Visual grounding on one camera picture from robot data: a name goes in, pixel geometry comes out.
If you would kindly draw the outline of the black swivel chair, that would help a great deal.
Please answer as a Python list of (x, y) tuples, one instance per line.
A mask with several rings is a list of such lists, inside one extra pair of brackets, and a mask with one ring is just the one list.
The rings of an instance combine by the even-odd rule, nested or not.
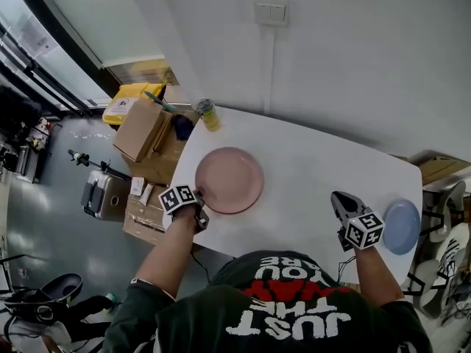
[(4, 300), (13, 316), (31, 323), (51, 325), (66, 314), (68, 303), (82, 290), (78, 274), (61, 275), (39, 289), (23, 289)]

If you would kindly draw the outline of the person's dark printed t-shirt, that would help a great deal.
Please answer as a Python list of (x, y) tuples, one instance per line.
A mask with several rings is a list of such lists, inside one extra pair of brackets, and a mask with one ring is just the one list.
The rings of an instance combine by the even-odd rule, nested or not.
[(432, 346), (409, 302), (376, 306), (304, 254), (257, 251), (178, 300), (132, 280), (102, 353), (432, 353)]

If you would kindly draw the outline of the person's right forearm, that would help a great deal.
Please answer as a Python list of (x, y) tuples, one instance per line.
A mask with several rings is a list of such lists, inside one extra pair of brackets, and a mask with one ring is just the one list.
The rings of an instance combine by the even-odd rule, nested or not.
[(404, 299), (396, 279), (384, 263), (377, 249), (354, 248), (361, 293), (376, 306)]

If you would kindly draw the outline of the black tripod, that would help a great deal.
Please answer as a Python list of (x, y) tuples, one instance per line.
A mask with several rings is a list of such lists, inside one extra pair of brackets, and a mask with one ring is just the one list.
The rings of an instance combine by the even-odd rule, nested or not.
[(98, 168), (103, 173), (109, 174), (118, 179), (123, 179), (124, 181), (130, 181), (132, 179), (132, 177), (130, 177), (129, 175), (126, 175), (120, 171), (111, 168), (110, 163), (106, 163), (104, 161), (101, 161), (100, 163), (95, 163), (91, 161), (90, 156), (88, 154), (78, 153), (71, 149), (68, 150), (68, 153), (71, 155), (71, 161), (75, 162), (76, 165), (83, 165), (85, 167), (89, 167), (90, 165), (92, 165)]

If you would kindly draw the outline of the person's left forearm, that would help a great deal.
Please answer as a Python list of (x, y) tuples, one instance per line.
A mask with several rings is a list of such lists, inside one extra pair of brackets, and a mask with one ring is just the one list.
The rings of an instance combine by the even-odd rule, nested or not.
[(190, 204), (179, 209), (161, 239), (135, 275), (176, 297), (183, 280), (196, 232), (196, 208)]

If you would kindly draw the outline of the large brown cardboard box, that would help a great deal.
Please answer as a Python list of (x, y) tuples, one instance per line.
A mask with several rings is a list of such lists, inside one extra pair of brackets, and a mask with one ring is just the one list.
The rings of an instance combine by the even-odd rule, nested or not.
[(136, 163), (124, 154), (121, 154), (121, 157), (132, 176), (143, 177), (148, 182), (168, 186), (187, 141), (177, 138), (171, 118), (160, 118), (160, 121), (159, 129), (142, 161)]

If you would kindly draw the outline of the black window frame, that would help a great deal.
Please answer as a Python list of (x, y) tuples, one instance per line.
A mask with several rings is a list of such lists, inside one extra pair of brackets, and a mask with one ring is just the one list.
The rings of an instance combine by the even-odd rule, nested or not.
[[(36, 40), (58, 46), (37, 54)], [(52, 0), (0, 0), (0, 65), (59, 110), (104, 111), (117, 85)]]

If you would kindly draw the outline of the green-handled tool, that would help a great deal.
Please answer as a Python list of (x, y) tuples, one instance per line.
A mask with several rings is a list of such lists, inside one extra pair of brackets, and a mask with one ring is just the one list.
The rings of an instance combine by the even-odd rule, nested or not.
[(144, 94), (148, 98), (150, 98), (153, 102), (159, 104), (166, 112), (169, 112), (169, 113), (177, 113), (178, 112), (178, 109), (175, 106), (167, 103), (164, 100), (159, 99), (157, 96), (150, 93), (149, 91), (145, 91)]

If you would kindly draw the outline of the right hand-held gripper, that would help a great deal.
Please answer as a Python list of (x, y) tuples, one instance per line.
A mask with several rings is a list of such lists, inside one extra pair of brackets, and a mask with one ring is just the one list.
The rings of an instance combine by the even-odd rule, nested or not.
[(367, 206), (357, 196), (334, 191), (331, 193), (331, 204), (342, 225), (338, 237), (345, 252), (354, 248), (363, 250), (380, 241), (385, 227), (383, 219), (376, 212), (364, 214)]

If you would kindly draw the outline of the dark blue cloth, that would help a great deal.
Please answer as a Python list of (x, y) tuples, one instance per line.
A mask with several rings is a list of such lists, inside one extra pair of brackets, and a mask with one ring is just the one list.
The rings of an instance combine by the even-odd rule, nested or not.
[(188, 117), (176, 114), (172, 117), (172, 124), (177, 140), (186, 141), (189, 139), (194, 129), (194, 124)]

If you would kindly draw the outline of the silver suitcase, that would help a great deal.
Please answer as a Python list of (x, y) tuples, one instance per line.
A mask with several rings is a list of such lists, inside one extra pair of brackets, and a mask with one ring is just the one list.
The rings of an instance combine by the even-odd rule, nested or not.
[(131, 181), (100, 170), (90, 172), (80, 204), (85, 213), (103, 221), (123, 222)]

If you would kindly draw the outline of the white wall light switch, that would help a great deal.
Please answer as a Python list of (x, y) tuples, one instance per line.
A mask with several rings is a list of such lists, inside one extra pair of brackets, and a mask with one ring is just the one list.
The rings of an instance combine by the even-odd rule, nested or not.
[(289, 0), (253, 0), (254, 22), (265, 26), (287, 26)]

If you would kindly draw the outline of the red white toy figure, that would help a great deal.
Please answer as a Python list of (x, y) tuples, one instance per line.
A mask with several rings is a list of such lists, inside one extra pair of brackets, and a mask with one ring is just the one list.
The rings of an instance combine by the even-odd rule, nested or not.
[(39, 119), (38, 123), (30, 129), (28, 142), (34, 150), (40, 151), (46, 147), (50, 138), (51, 128), (52, 125), (49, 121), (42, 117)]

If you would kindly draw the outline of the pink big plate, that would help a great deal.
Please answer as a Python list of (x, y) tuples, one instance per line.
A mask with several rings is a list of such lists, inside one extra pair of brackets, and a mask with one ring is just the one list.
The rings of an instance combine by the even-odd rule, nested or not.
[(225, 215), (237, 214), (249, 209), (260, 197), (263, 169), (250, 153), (222, 147), (200, 161), (195, 186), (209, 209)]

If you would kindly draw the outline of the taped cardboard box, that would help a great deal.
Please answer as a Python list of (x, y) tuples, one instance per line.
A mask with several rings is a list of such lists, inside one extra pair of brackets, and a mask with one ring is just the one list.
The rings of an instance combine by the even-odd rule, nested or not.
[(138, 196), (129, 195), (124, 216), (123, 231), (148, 243), (156, 244), (165, 232), (164, 211), (158, 195), (166, 188), (155, 185), (146, 205)]

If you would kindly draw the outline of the white paper notice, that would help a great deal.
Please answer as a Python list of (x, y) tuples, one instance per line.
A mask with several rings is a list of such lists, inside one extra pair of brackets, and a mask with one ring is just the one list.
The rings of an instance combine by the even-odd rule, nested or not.
[(43, 56), (46, 56), (50, 51), (54, 50), (58, 46), (57, 42), (53, 38), (46, 36), (38, 38), (35, 44), (37, 45), (37, 54), (41, 54)]

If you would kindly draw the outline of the flat cardboard sheet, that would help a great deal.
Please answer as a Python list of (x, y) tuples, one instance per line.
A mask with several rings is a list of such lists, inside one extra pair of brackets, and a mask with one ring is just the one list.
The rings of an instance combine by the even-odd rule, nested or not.
[(460, 178), (471, 172), (471, 160), (433, 150), (421, 151), (408, 157), (407, 161), (419, 168), (423, 186)]

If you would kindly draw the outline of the blue big plate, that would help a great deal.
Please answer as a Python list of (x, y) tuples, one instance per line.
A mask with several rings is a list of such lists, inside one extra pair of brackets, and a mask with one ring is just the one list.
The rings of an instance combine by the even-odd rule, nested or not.
[(396, 255), (408, 254), (417, 244), (421, 232), (421, 216), (415, 204), (407, 199), (392, 202), (383, 221), (383, 242)]

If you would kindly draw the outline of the white chair zebra cushion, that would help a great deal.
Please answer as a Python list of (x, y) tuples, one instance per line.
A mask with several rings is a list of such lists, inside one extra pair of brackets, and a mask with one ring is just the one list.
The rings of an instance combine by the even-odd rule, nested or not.
[(466, 250), (470, 239), (470, 228), (468, 223), (461, 223), (454, 226), (449, 235), (441, 242), (436, 259), (439, 261), (438, 272), (448, 279), (454, 277), (456, 272), (455, 256), (462, 250)]

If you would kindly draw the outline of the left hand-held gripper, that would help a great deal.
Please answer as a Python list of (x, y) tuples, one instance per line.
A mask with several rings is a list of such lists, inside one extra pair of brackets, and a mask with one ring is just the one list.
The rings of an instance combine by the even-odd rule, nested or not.
[(164, 213), (170, 215), (172, 221), (175, 220), (179, 210), (185, 206), (193, 205), (195, 207), (196, 232), (207, 229), (210, 219), (204, 211), (203, 192), (199, 188), (192, 190), (189, 185), (172, 186), (159, 194), (158, 199)]

